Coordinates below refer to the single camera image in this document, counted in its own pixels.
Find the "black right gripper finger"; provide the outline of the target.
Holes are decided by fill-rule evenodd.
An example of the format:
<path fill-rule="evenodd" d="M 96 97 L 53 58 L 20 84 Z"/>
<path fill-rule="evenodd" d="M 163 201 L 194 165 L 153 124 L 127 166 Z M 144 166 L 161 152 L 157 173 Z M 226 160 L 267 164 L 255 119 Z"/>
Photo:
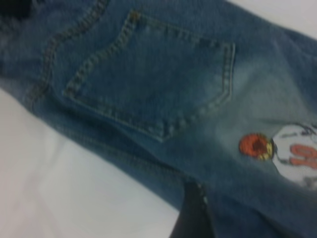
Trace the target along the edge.
<path fill-rule="evenodd" d="M 204 188 L 195 182 L 184 185 L 184 200 L 171 238 L 214 238 Z"/>

